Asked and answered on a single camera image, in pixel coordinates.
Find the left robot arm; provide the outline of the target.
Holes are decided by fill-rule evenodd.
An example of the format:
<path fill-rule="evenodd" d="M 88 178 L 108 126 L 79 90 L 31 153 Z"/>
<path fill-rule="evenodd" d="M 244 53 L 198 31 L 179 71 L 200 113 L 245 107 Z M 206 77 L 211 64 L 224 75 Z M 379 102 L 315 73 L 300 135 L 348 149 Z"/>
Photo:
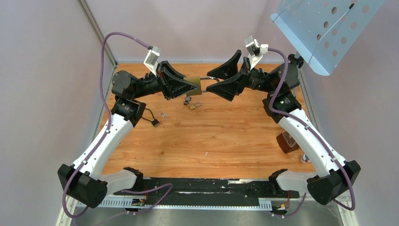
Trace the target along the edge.
<path fill-rule="evenodd" d="M 142 118 L 146 103 L 137 99 L 162 93 L 166 100 L 170 100 L 198 88 L 168 61 L 162 61 L 142 78 L 127 71 L 117 72 L 112 78 L 112 94 L 116 101 L 107 113 L 104 127 L 78 159 L 71 165 L 62 164 L 58 169 L 64 195 L 89 208 L 96 208 L 106 196 L 120 190 L 140 194 L 144 181 L 138 178 L 137 170 L 125 167 L 117 173 L 101 174 L 116 147 Z"/>

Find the large brass padlock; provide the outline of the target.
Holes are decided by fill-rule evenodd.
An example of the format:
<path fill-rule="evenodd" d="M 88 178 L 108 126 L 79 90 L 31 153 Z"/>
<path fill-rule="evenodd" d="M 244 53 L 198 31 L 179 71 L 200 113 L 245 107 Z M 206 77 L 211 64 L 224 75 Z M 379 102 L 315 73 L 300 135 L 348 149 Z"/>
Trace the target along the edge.
<path fill-rule="evenodd" d="M 207 92 L 205 89 L 201 87 L 201 82 L 205 80 L 215 80 L 217 83 L 220 82 L 218 78 L 215 77 L 200 77 L 200 76 L 192 76 L 192 77 L 185 77 L 185 80 L 193 83 L 196 86 L 196 89 L 189 91 L 186 96 L 198 96 L 202 95 L 202 93 Z"/>

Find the small padlock keys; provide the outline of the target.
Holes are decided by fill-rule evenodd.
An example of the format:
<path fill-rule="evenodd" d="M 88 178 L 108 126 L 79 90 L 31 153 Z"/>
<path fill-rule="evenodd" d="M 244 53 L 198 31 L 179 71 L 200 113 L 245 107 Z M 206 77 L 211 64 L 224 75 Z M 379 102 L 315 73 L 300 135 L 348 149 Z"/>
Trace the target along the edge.
<path fill-rule="evenodd" d="M 191 96 L 186 96 L 185 99 L 184 99 L 183 104 L 184 104 L 184 105 L 188 105 L 188 104 L 190 103 L 191 99 L 192 99 Z"/>

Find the small brass padlock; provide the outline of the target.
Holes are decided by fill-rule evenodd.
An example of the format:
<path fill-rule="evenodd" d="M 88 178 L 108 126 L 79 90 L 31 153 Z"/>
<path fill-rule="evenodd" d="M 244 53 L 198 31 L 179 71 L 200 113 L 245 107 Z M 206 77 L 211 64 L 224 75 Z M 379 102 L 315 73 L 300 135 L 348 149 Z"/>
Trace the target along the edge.
<path fill-rule="evenodd" d="M 189 105 L 189 109 L 190 109 L 190 110 L 196 109 L 196 108 L 198 108 L 198 107 L 201 107 L 202 104 L 203 104 L 202 102 L 196 102 L 196 103 L 190 104 L 190 105 Z"/>

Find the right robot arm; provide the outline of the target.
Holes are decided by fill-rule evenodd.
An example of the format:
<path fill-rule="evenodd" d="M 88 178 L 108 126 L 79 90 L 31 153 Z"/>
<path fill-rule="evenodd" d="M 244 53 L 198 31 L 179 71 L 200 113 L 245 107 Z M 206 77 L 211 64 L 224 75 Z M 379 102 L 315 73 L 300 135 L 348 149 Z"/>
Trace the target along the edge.
<path fill-rule="evenodd" d="M 245 88 L 263 91 L 263 107 L 269 117 L 280 125 L 309 157 L 313 173 L 293 172 L 280 169 L 269 176 L 269 191 L 282 196 L 286 191 L 310 194 L 319 204 L 335 202 L 346 191 L 353 193 L 353 184 L 361 167 L 356 161 L 341 156 L 312 125 L 306 112 L 292 93 L 288 77 L 296 77 L 303 65 L 303 58 L 294 54 L 284 57 L 284 63 L 271 72 L 255 68 L 250 57 L 243 58 L 238 66 L 241 51 L 224 64 L 209 71 L 207 75 L 218 82 L 207 87 L 207 92 L 228 101 Z"/>

